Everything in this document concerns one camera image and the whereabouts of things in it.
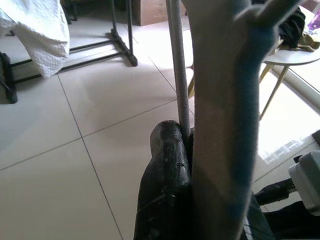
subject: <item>table leg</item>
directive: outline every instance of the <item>table leg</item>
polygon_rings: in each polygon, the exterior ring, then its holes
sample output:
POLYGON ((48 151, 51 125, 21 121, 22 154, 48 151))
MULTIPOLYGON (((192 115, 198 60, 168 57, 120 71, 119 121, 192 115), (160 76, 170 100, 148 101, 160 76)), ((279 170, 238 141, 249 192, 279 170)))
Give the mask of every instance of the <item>table leg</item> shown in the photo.
POLYGON ((267 75, 267 73, 270 71, 270 69, 271 69, 272 67, 273 67, 272 64, 267 64, 267 65, 265 66, 265 68, 263 69, 263 71, 262 71, 262 73, 261 73, 261 75, 260 75, 260 77, 259 77, 259 83, 262 82, 262 80, 264 79, 264 77, 267 75))
POLYGON ((279 76, 279 78, 278 78, 278 80, 277 80, 277 82, 276 82, 276 84, 275 84, 275 86, 274 86, 274 89, 273 89, 273 91, 272 91, 272 93, 271 93, 268 101, 266 102, 266 105, 264 106, 264 109, 263 109, 262 113, 260 114, 260 120, 263 118, 264 114, 266 113, 267 108, 268 108, 268 106, 269 106, 272 98, 274 97, 276 91, 277 91, 278 88, 280 87, 280 84, 281 84, 282 80, 285 78, 285 75, 286 75, 288 69, 289 69, 289 66, 288 66, 288 65, 286 65, 286 66, 283 67, 283 69, 282 69, 282 71, 281 71, 281 73, 280 73, 280 76, 279 76))

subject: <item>white cloth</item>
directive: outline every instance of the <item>white cloth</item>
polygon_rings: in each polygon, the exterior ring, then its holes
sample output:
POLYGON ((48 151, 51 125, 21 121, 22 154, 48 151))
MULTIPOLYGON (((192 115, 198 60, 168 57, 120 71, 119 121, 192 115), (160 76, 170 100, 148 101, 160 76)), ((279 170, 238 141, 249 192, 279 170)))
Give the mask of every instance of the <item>white cloth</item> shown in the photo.
POLYGON ((60 0, 0 0, 0 37, 10 30, 43 77, 62 68, 70 37, 60 0))

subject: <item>white table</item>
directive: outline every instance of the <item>white table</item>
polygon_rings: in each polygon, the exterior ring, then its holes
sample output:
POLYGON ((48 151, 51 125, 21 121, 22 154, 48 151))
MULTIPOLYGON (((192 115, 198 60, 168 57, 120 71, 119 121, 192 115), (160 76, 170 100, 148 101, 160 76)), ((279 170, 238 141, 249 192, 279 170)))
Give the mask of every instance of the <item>white table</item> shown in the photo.
MULTIPOLYGON (((308 24, 311 22, 312 18, 314 17, 314 14, 305 9, 304 7, 300 6, 301 11, 305 15, 305 27, 304 29, 308 29, 308 24)), ((260 76, 260 83, 263 80, 264 76, 268 73, 268 71, 274 66, 283 66, 283 69, 279 75, 279 78, 274 86, 274 89, 260 115, 260 120, 264 116, 272 98, 274 97, 277 89, 279 88, 281 82, 286 76, 287 71, 289 70, 290 66, 297 66, 297 65, 304 65, 304 64, 310 64, 312 62, 315 62, 320 59, 320 48, 318 48, 314 52, 308 52, 308 51, 302 51, 302 50, 283 50, 279 49, 272 55, 267 56, 264 59, 264 63, 266 63, 266 67, 262 71, 262 74, 260 76)))

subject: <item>white floor tile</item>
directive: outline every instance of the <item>white floor tile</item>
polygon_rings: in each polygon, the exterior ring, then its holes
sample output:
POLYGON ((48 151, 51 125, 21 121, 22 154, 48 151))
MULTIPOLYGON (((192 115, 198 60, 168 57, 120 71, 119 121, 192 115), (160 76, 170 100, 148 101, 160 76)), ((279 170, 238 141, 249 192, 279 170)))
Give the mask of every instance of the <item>white floor tile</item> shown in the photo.
POLYGON ((314 143, 314 139, 312 136, 308 136, 303 140, 303 143, 299 146, 295 146, 291 149, 286 148, 284 151, 276 151, 273 154, 272 160, 263 159, 259 155, 256 158, 254 171, 253 171, 253 181, 256 181, 266 175, 267 173, 271 172, 272 170, 276 169, 279 165, 285 162, 288 159, 292 159, 293 156, 298 154, 303 149, 307 148, 308 146, 314 143))
MULTIPOLYGON (((176 83, 175 83, 175 72, 173 69, 167 69, 167 70, 160 70, 161 73, 164 75, 164 77, 168 80, 170 85, 176 89, 176 83)), ((193 76, 194 76, 194 71, 188 67, 185 71, 186 73, 186 81, 187 85, 189 86, 193 76)), ((189 109, 192 113, 195 113, 195 97, 189 98, 189 109)))
POLYGON ((2 240, 120 240, 82 140, 0 171, 2 240))
POLYGON ((85 136, 176 99, 176 93, 143 53, 137 67, 118 57, 59 73, 85 136))
POLYGON ((57 76, 20 83, 17 95, 6 104, 0 87, 0 169, 80 137, 57 76))
MULTIPOLYGON (((78 47, 87 44, 99 43, 106 39, 106 33, 110 33, 113 28, 110 14, 105 7, 97 8, 88 14, 81 15, 77 21, 68 25, 70 32, 70 47, 78 47)), ((123 24, 117 23, 116 26, 120 34, 125 33, 123 24)))
POLYGON ((140 180, 151 159, 150 134, 161 121, 177 120, 177 111, 174 101, 84 138, 124 240, 133 239, 140 180))
POLYGON ((260 208, 261 208, 261 211, 263 213, 267 213, 268 212, 268 209, 265 206, 261 206, 260 208))
MULTIPOLYGON (((189 19, 187 16, 181 17, 181 26, 183 31, 187 31, 190 29, 189 19)), ((133 37, 138 43, 146 42, 150 40, 150 38, 159 39, 160 41, 163 39, 170 39, 169 34, 169 23, 168 21, 158 22, 155 24, 145 25, 145 26, 132 26, 133 37)))
MULTIPOLYGON (((158 34, 159 36, 156 34, 148 34, 141 39, 135 39, 162 72, 164 77, 176 88, 170 35, 168 30, 158 34)), ((193 70, 189 68, 193 64, 193 48, 190 30, 183 31, 182 37, 186 76, 187 80, 190 81, 193 76, 193 70)))
POLYGON ((16 36, 0 38, 0 52, 9 56, 11 63, 18 63, 29 59, 27 50, 16 36))
MULTIPOLYGON (((286 161, 284 161, 281 165, 279 165, 277 168, 275 168, 273 171, 269 172, 267 175, 263 176, 259 180, 257 180, 253 185, 252 185, 252 190, 257 193, 264 187, 277 183, 279 181, 289 179, 289 168, 293 165, 295 165, 295 162, 293 160, 294 157, 299 156, 299 155, 304 155, 307 154, 311 151, 314 150, 320 150, 319 145, 314 142, 302 151, 297 152, 294 154, 294 156, 290 157, 286 161)), ((289 195, 289 198, 277 202, 273 202, 270 204, 266 204, 265 207, 266 209, 271 212, 271 211, 276 211, 279 210, 285 206, 288 206, 292 203, 295 203, 297 201, 301 201, 300 195, 298 192, 293 192, 289 195)))

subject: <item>black metal rack leg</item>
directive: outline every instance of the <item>black metal rack leg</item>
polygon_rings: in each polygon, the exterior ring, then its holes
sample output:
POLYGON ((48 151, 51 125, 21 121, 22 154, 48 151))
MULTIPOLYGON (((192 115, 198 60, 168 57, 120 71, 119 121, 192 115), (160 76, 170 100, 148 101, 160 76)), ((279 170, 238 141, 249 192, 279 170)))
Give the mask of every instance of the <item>black metal rack leg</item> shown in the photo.
POLYGON ((78 21, 78 7, 76 2, 71 3, 72 13, 73 13, 73 21, 78 21))
POLYGON ((6 99, 15 104, 18 101, 16 83, 11 70, 10 59, 6 54, 0 54, 0 74, 4 78, 4 82, 0 79, 0 85, 5 90, 6 99))
POLYGON ((132 5, 131 0, 126 0, 127 6, 127 21, 128 21, 128 38, 129 38, 129 48, 126 46, 122 38, 119 36, 116 27, 116 14, 115 14, 115 0, 112 0, 112 24, 113 29, 111 29, 111 36, 117 41, 121 50, 125 53, 129 62, 133 67, 138 66, 138 60, 134 56, 134 48, 133 48, 133 36, 132 36, 132 5))
POLYGON ((71 25, 72 22, 71 22, 67 7, 62 6, 62 9, 63 9, 64 15, 65 15, 66 22, 68 23, 68 25, 71 25))

